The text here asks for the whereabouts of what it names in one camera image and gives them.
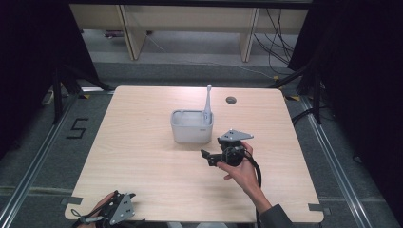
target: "plastic container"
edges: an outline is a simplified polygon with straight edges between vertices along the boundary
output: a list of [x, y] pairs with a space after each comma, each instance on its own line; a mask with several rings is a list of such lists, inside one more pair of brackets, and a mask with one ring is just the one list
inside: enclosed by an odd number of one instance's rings
[[171, 115], [172, 132], [177, 143], [210, 143], [214, 115], [211, 123], [203, 122], [202, 110], [175, 110]]

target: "black tape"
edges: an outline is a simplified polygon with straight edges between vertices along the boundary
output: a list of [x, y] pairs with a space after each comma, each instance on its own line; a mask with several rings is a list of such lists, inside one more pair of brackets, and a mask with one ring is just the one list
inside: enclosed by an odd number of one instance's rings
[[310, 211], [320, 211], [323, 212], [326, 216], [332, 215], [332, 211], [330, 208], [324, 208], [320, 204], [313, 204], [313, 203], [308, 203], [308, 207]]
[[70, 140], [81, 140], [81, 139], [83, 138], [84, 132], [86, 132], [86, 128], [83, 128], [83, 127], [76, 127], [76, 124], [77, 124], [79, 121], [88, 121], [88, 118], [77, 118], [77, 119], [74, 121], [74, 124], [73, 124], [73, 126], [71, 127], [70, 130], [72, 130], [72, 131], [81, 131], [80, 136], [67, 136], [66, 139], [70, 139]]
[[68, 204], [80, 205], [82, 201], [83, 198], [69, 197], [69, 198], [63, 198], [60, 204], [65, 206], [67, 206]]

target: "gray floor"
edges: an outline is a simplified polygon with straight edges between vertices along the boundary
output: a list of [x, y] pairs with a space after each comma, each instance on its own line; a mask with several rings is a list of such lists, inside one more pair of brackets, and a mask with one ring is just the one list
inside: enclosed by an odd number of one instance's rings
[[[240, 60], [236, 34], [153, 32], [146, 40], [137, 61], [130, 60], [123, 38], [107, 39], [104, 31], [99, 30], [86, 30], [83, 36], [100, 78], [112, 86], [197, 86], [216, 80], [215, 85], [219, 86], [266, 87], [274, 82], [274, 76], [281, 78], [291, 72], [285, 68], [283, 62], [273, 57], [270, 57], [270, 66], [273, 69], [268, 67], [269, 56], [257, 43], [252, 47], [250, 61], [243, 63]], [[291, 46], [297, 39], [296, 36], [285, 38]], [[274, 50], [286, 58], [282, 48], [277, 47]], [[90, 86], [86, 82], [81, 83], [83, 86]], [[296, 85], [297, 82], [292, 82], [284, 86], [284, 95], [296, 95]], [[75, 101], [11, 227], [71, 225], [72, 222], [64, 217], [66, 207], [60, 201], [72, 193], [110, 99], [111, 95], [90, 95], [87, 99]], [[290, 117], [303, 111], [301, 102], [286, 101], [286, 104]], [[352, 160], [354, 150], [332, 112], [323, 109], [321, 117], [322, 127], [373, 227], [399, 227], [365, 167]], [[14, 187], [24, 177], [30, 162], [41, 148], [42, 141], [51, 128], [52, 118], [52, 106], [44, 106], [20, 139], [21, 147], [11, 150], [0, 161], [1, 207], [6, 205]], [[80, 126], [86, 128], [86, 134], [81, 140], [70, 140], [68, 136], [77, 134], [70, 130], [77, 118], [88, 118], [87, 121], [80, 122]], [[319, 201], [331, 212], [326, 214], [321, 227], [358, 227], [307, 118], [297, 123], [296, 132]], [[189, 228], [198, 225], [182, 224]], [[219, 228], [222, 224], [203, 226]], [[318, 225], [296, 224], [296, 227]]]

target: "small round object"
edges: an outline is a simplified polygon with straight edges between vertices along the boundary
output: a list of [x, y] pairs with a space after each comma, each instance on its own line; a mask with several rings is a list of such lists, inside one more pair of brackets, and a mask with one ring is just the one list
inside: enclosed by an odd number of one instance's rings
[[233, 105], [233, 104], [235, 104], [235, 103], [237, 102], [237, 99], [236, 99], [235, 97], [227, 97], [227, 98], [225, 99], [225, 101], [226, 101], [227, 103], [229, 103], [230, 105]]

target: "aluminum rail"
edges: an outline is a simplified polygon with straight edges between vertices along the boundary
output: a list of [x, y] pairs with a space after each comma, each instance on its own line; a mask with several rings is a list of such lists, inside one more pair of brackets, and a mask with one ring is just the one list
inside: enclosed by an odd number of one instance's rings
[[78, 94], [70, 95], [67, 98], [67, 103], [65, 105], [65, 112], [60, 118], [59, 122], [55, 123], [47, 137], [45, 138], [44, 142], [42, 143], [41, 147], [39, 148], [35, 158], [32, 160], [29, 168], [21, 179], [20, 183], [15, 188], [14, 192], [12, 193], [8, 203], [3, 208], [0, 214], [0, 225], [2, 228], [9, 228], [11, 226], [12, 221], [14, 220], [15, 216], [17, 215], [21, 205], [24, 202], [25, 197], [29, 191], [29, 188], [32, 186], [35, 178], [37, 177], [41, 167], [48, 156], [48, 152], [51, 149], [59, 131], [62, 127], [68, 112], [71, 110], [71, 107], [74, 105], [75, 101], [78, 99]]
[[[301, 102], [305, 110], [312, 108], [307, 97], [301, 97]], [[324, 155], [336, 177], [338, 186], [340, 187], [344, 199], [347, 201], [347, 204], [349, 205], [352, 211], [355, 222], [360, 228], [373, 227], [368, 219], [368, 215], [365, 211], [364, 206], [359, 200], [358, 195], [356, 194], [353, 186], [351, 185], [349, 179], [347, 178], [346, 173], [344, 172], [340, 162], [338, 161], [336, 153], [333, 150], [329, 140], [327, 139], [326, 134], [322, 128], [322, 125], [317, 123], [314, 115], [309, 114], [308, 118], [312, 128], [315, 131], [315, 134], [317, 135], [317, 139], [319, 140]]]

